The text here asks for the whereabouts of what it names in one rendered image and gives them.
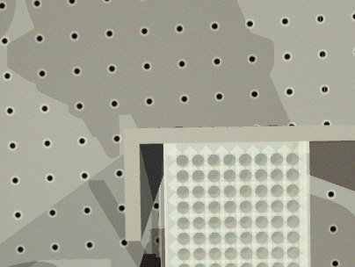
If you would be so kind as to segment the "grey perforated base plate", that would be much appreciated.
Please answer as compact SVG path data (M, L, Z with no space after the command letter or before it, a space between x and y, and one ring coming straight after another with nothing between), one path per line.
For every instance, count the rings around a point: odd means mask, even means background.
M355 0L0 0L0 267L140 267L124 128L355 125ZM355 191L309 175L310 267Z

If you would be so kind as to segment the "white multi-well plate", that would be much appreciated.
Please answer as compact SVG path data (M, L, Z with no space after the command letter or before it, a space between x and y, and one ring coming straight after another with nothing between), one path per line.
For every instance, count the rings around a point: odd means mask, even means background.
M163 178L165 267L310 267L309 141L164 143Z

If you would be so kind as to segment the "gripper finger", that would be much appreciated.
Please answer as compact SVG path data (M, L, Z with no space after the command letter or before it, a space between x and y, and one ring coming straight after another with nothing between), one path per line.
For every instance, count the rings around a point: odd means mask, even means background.
M140 267L161 267L161 257L156 257L156 254L143 254Z

